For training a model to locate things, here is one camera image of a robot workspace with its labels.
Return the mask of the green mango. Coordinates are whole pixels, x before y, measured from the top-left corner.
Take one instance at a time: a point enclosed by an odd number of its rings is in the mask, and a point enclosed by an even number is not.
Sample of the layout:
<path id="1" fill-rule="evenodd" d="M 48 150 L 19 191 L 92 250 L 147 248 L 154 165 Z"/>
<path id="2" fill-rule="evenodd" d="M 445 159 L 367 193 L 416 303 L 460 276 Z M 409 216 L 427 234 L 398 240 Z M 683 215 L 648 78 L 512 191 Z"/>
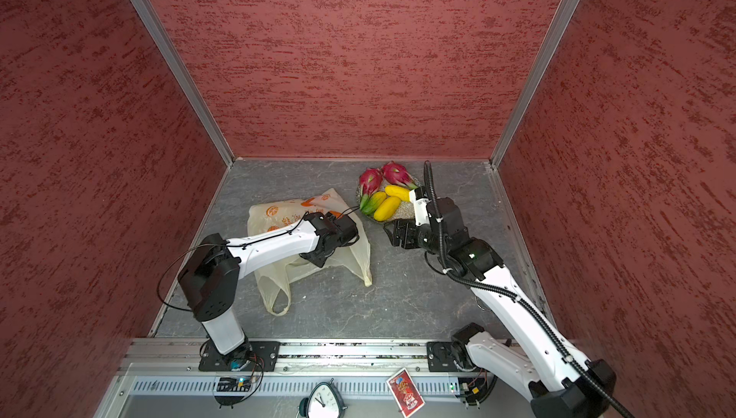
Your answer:
<path id="1" fill-rule="evenodd" d="M 360 211 L 366 216 L 373 216 L 386 199 L 387 195 L 385 192 L 377 191 L 367 199 Z"/>

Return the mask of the pink dragon fruit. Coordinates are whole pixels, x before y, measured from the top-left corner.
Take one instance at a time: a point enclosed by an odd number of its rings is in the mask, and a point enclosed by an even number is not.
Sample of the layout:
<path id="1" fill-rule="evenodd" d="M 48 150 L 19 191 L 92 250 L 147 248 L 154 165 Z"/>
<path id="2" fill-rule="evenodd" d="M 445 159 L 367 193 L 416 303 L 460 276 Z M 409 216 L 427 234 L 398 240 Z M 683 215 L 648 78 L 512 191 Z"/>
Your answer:
<path id="1" fill-rule="evenodd" d="M 408 190 L 414 190 L 418 187 L 406 167 L 395 161 L 385 163 L 381 167 L 381 174 L 383 174 L 383 179 L 390 185 L 400 186 Z"/>
<path id="2" fill-rule="evenodd" d="M 383 172 L 377 168 L 368 168 L 358 180 L 358 197 L 360 198 L 360 209 L 363 209 L 370 198 L 381 188 L 383 183 Z"/>

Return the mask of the fruit print plastic bag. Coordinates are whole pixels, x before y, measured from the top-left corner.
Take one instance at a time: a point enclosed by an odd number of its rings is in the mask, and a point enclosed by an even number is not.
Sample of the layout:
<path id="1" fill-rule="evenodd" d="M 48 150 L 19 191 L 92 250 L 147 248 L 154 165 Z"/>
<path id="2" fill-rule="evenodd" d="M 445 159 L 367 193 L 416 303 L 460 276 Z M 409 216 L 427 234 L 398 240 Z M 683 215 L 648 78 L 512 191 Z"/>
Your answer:
<path id="1" fill-rule="evenodd" d="M 321 195 L 304 200 L 287 200 L 262 203 L 249 209 L 247 233 L 250 236 L 291 226 L 307 212 L 344 214 L 356 222 L 360 239 L 358 243 L 338 249 L 328 258 L 322 270 L 345 268 L 361 279 L 367 287 L 373 285 L 371 272 L 371 246 L 358 214 L 349 213 L 350 203 L 345 202 L 333 188 Z M 255 272 L 258 290 L 266 310 L 272 316 L 283 316 L 291 308 L 291 284 L 317 274 L 321 269 L 309 261 L 293 255 Z"/>

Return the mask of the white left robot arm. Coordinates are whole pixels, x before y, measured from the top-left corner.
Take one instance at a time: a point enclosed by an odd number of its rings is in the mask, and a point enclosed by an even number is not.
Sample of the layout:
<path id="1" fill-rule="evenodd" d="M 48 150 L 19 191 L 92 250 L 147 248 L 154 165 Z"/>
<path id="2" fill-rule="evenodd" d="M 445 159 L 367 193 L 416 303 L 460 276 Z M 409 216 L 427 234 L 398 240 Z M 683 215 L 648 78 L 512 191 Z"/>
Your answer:
<path id="1" fill-rule="evenodd" d="M 194 249 L 177 282 L 216 352 L 228 362 L 248 359 L 249 342 L 233 311 L 239 282 L 293 256 L 322 268 L 337 249 L 359 239 L 354 220 L 331 212 L 308 212 L 292 226 L 252 237 L 224 239 L 212 234 Z"/>

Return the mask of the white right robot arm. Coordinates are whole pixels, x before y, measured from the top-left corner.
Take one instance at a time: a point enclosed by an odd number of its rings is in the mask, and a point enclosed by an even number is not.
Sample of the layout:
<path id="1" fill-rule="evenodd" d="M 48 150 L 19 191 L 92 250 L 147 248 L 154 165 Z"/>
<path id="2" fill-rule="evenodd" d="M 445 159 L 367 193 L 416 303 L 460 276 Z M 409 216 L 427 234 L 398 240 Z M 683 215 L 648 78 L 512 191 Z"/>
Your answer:
<path id="1" fill-rule="evenodd" d="M 413 201 L 411 219 L 386 222 L 390 243 L 438 258 L 442 274 L 469 288 L 506 327 L 514 350 L 470 324 L 453 340 L 477 368 L 524 397 L 537 417 L 600 417 L 613 404 L 616 375 L 568 341 L 523 293 L 500 255 L 471 236 L 449 198 Z"/>

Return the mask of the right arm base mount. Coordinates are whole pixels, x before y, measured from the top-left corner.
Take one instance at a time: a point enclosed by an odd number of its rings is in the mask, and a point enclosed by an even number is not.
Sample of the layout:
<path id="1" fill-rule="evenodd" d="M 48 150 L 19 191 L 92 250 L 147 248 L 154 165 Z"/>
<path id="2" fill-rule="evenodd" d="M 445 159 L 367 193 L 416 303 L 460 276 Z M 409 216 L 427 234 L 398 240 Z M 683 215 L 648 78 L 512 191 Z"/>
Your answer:
<path id="1" fill-rule="evenodd" d="M 470 360 L 464 345 L 459 341 L 429 341 L 425 346 L 430 372 L 478 371 L 478 367 Z"/>

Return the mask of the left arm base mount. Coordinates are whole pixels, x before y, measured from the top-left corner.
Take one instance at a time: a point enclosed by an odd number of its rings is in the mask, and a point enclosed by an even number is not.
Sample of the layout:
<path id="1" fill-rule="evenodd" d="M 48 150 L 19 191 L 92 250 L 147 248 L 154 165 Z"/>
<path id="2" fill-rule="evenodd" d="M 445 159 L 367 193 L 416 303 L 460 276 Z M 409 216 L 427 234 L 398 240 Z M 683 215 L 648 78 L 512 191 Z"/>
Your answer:
<path id="1" fill-rule="evenodd" d="M 209 339 L 200 347 L 199 371 L 202 372 L 272 372 L 281 343 L 279 341 L 246 341 L 229 354 L 222 354 Z"/>

